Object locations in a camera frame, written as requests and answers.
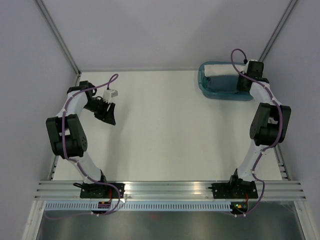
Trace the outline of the blue-grey t shirt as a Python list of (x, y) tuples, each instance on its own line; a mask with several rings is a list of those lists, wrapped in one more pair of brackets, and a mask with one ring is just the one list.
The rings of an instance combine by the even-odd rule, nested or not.
[(208, 78), (206, 89), (214, 93), (235, 94), (239, 92), (237, 83), (237, 75), (211, 76)]

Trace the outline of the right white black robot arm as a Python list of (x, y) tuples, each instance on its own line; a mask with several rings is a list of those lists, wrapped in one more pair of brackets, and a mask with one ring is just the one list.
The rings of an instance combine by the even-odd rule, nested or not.
[(281, 104), (271, 91), (269, 81), (263, 77), (264, 64), (256, 60), (244, 60), (242, 71), (234, 62), (232, 67), (239, 74), (237, 89), (249, 93), (258, 103), (249, 129), (251, 143), (241, 165), (231, 175), (227, 190), (232, 198), (249, 195), (257, 198), (256, 181), (259, 164), (269, 151), (284, 141), (291, 116), (291, 108)]

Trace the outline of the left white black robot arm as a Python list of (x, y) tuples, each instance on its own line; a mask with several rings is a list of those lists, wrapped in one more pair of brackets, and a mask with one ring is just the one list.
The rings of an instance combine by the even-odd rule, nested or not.
[(118, 188), (107, 182), (103, 171), (95, 165), (88, 153), (88, 140), (80, 121), (83, 110), (93, 113), (94, 117), (106, 124), (116, 125), (115, 103), (118, 95), (109, 83), (102, 96), (97, 96), (97, 87), (89, 81), (81, 81), (78, 86), (70, 87), (67, 99), (60, 112), (46, 120), (46, 129), (51, 149), (56, 156), (70, 162), (82, 177), (81, 198), (111, 198), (117, 195)]

